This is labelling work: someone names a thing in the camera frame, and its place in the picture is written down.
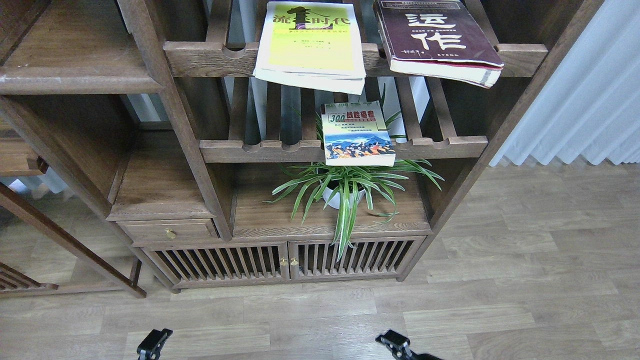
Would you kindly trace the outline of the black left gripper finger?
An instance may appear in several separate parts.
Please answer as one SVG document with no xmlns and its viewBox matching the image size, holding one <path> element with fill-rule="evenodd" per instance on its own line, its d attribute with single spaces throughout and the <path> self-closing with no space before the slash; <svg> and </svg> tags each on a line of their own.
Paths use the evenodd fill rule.
<svg viewBox="0 0 640 360">
<path fill-rule="evenodd" d="M 172 334 L 171 329 L 153 329 L 136 349 L 138 360 L 159 360 L 162 348 Z"/>
</svg>

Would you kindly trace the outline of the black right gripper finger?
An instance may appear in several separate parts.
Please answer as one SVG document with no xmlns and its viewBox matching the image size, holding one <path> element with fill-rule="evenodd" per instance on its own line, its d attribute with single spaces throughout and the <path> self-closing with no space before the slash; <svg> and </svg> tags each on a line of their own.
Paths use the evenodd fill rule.
<svg viewBox="0 0 640 360">
<path fill-rule="evenodd" d="M 385 346 L 396 360 L 413 360 L 414 353 L 410 349 L 410 339 L 395 330 L 389 329 L 380 333 L 375 341 Z"/>
</svg>

